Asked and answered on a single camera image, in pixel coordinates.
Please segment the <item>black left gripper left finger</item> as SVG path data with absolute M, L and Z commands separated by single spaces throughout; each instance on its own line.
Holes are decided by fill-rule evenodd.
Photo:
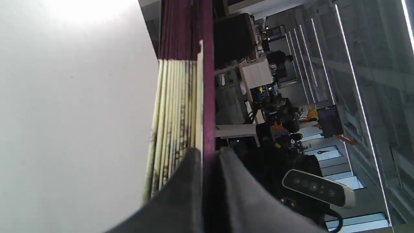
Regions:
M 190 148 L 160 191 L 110 233 L 203 233 L 202 155 Z

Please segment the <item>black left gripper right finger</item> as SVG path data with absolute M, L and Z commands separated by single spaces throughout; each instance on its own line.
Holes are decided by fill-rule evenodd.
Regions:
M 207 168 L 207 232 L 327 232 L 276 200 L 247 171 L 232 149 L 214 152 Z

